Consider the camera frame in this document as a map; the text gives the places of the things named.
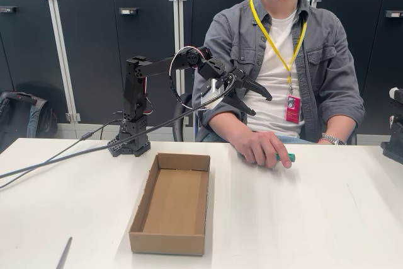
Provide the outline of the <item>seated man's right hand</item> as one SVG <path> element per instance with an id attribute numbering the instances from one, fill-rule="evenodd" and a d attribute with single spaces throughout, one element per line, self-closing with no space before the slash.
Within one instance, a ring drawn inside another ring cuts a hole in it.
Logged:
<path id="1" fill-rule="evenodd" d="M 232 145 L 249 163 L 273 169 L 279 156 L 285 168 L 292 166 L 286 147 L 272 132 L 243 132 L 232 140 Z"/>

